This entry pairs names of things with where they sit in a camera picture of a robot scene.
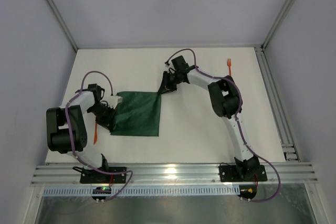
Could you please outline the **green cloth napkin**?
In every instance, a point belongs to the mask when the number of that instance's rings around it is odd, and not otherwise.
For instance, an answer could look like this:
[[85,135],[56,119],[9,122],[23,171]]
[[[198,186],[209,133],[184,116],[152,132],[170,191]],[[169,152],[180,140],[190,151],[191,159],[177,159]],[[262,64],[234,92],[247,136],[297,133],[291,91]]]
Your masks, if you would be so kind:
[[111,135],[158,137],[161,96],[156,92],[123,91],[116,107]]

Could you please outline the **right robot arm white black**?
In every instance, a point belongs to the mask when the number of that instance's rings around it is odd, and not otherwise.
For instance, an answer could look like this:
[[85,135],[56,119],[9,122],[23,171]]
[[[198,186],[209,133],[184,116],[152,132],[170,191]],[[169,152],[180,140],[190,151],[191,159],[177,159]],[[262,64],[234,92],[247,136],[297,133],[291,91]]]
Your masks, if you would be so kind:
[[233,78],[205,73],[196,65],[190,66],[183,56],[168,59],[165,65],[168,70],[163,72],[158,94],[174,92],[180,83],[193,84],[208,91],[212,109],[224,121],[234,147],[235,174],[242,181],[256,178],[260,161],[244,136],[245,128],[239,118],[243,101]]

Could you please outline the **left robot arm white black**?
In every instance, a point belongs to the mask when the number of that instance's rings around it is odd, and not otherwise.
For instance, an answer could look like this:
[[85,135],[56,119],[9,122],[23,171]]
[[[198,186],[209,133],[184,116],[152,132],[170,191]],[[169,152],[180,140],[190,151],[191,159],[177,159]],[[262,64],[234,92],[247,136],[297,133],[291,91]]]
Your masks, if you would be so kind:
[[65,107],[50,108],[46,111],[47,145],[50,151],[67,154],[83,166],[96,172],[107,174],[108,162],[105,156],[88,143],[88,135],[83,115],[92,113],[95,122],[112,130],[115,108],[103,101],[104,88],[90,84]]

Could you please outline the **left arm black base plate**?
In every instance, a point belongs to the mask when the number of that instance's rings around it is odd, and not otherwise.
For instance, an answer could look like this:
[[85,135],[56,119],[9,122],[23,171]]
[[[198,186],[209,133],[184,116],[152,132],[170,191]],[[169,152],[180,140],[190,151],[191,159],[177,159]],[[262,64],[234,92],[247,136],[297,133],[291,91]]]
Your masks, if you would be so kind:
[[127,170],[126,167],[122,166],[110,166],[107,171],[109,174],[103,174],[93,169],[84,169],[81,167],[73,167],[72,169],[81,173],[81,184],[125,184],[126,182],[126,175],[119,174]]

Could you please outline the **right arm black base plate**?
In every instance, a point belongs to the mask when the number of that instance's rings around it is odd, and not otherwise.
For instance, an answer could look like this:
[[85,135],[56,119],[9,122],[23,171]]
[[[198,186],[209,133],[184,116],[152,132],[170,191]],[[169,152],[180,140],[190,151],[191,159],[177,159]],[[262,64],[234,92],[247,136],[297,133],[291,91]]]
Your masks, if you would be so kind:
[[221,182],[266,182],[268,180],[264,165],[244,169],[238,165],[220,164],[218,170]]

